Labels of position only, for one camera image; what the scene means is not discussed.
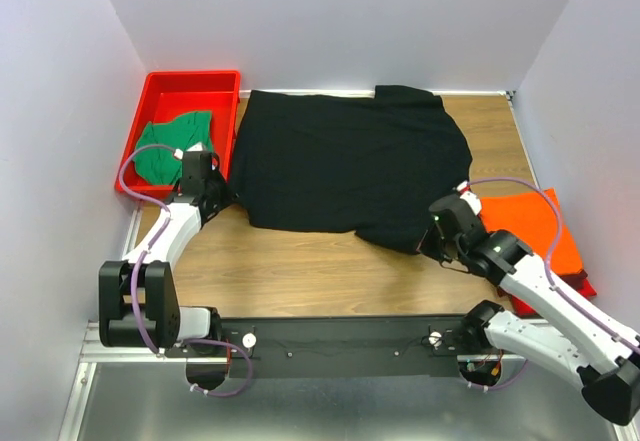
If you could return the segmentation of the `black t shirt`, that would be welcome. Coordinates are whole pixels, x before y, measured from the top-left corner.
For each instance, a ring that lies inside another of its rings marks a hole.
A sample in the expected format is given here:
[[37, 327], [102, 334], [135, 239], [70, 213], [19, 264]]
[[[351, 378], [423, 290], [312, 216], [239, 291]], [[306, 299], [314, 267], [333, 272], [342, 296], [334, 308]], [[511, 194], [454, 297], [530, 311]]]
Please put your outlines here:
[[352, 232], [413, 255], [428, 208], [470, 177], [472, 154], [441, 97], [395, 85], [371, 97], [251, 93], [229, 185], [252, 226]]

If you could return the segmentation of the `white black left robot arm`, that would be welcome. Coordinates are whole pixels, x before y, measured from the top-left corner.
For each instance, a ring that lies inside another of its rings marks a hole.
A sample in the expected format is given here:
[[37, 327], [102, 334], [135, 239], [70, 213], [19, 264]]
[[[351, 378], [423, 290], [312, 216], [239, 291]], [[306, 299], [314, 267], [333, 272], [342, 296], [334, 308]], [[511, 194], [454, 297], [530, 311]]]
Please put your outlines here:
[[[162, 149], [182, 175], [162, 201], [131, 189], [124, 173], [137, 155]], [[99, 338], [109, 348], [147, 348], [154, 354], [188, 345], [201, 356], [223, 344], [215, 308], [184, 307], [177, 299], [173, 269], [189, 242], [235, 197], [219, 170], [219, 157], [200, 143], [188, 150], [151, 144], [135, 150], [118, 174], [124, 192], [157, 205], [158, 218], [143, 240], [122, 259], [106, 261], [98, 273]]]

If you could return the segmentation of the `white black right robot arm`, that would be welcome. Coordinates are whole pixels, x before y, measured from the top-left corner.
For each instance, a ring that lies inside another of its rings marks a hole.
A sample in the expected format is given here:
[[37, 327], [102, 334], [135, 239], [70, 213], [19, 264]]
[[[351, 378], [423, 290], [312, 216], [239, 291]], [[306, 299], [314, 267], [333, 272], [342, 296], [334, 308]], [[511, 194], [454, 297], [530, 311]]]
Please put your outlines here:
[[607, 421], [630, 424], [639, 412], [638, 332], [577, 293], [517, 236], [488, 231], [466, 195], [451, 193], [429, 213], [428, 248], [521, 299], [548, 324], [536, 326], [483, 301], [450, 334], [430, 336], [431, 345], [460, 354], [495, 348], [519, 355], [577, 388]]

